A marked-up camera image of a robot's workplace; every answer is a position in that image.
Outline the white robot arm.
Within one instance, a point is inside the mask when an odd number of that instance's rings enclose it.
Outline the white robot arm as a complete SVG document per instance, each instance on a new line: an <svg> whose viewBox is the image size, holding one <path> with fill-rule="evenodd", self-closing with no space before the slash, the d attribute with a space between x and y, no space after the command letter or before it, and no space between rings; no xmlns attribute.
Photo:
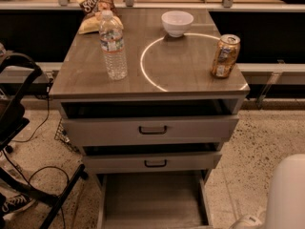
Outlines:
<svg viewBox="0 0 305 229"><path fill-rule="evenodd" d="M305 229L305 155L288 156L275 168L264 221L245 215L229 229Z"/></svg>

